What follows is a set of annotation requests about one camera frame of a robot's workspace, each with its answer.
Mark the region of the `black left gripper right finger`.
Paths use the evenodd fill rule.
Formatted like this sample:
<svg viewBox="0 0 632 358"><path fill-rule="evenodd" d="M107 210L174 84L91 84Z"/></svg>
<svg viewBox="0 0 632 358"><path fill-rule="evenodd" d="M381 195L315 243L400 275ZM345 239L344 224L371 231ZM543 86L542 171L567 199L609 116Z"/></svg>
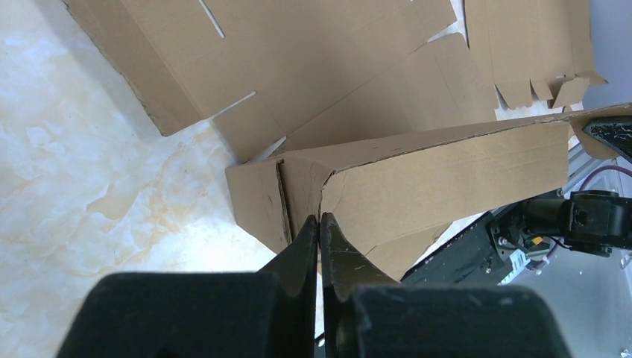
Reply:
<svg viewBox="0 0 632 358"><path fill-rule="evenodd" d="M521 286L397 283L320 219L327 357L570 357L546 302Z"/></svg>

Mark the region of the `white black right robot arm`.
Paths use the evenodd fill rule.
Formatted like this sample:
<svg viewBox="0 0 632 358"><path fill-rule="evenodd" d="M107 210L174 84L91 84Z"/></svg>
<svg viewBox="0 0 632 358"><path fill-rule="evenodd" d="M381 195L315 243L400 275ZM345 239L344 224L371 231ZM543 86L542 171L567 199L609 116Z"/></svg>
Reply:
<svg viewBox="0 0 632 358"><path fill-rule="evenodd" d="M490 241L500 254L510 248L528 254L537 238L598 257L609 257L614 249L630 250L631 199L593 186L603 172L631 175L629 169L602 165L577 191L548 192L510 204L487 225Z"/></svg>

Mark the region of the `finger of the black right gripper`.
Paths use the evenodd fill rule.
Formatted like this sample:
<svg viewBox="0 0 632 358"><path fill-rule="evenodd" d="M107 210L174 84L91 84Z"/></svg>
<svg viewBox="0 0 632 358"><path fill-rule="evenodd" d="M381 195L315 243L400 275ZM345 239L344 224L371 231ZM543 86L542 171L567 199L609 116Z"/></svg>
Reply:
<svg viewBox="0 0 632 358"><path fill-rule="evenodd" d="M595 118L582 131L631 163L631 116Z"/></svg>

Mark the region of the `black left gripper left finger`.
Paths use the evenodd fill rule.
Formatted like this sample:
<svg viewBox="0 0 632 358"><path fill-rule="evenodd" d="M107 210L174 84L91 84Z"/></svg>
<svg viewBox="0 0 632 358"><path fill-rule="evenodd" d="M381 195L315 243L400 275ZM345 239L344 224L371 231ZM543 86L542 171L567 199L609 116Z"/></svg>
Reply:
<svg viewBox="0 0 632 358"><path fill-rule="evenodd" d="M314 216L267 265L239 273L116 273L86 296L59 357L312 357Z"/></svg>

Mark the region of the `large cardboard box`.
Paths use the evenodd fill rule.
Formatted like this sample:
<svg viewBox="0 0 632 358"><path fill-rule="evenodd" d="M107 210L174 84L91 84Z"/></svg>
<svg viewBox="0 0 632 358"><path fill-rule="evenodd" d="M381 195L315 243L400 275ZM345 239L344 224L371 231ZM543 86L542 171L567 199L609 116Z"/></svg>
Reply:
<svg viewBox="0 0 632 358"><path fill-rule="evenodd" d="M583 133L631 116L628 103L288 151L226 170L236 224L274 252L309 216L331 213L345 237L400 279L453 221L559 189L569 132L591 157L615 152Z"/></svg>

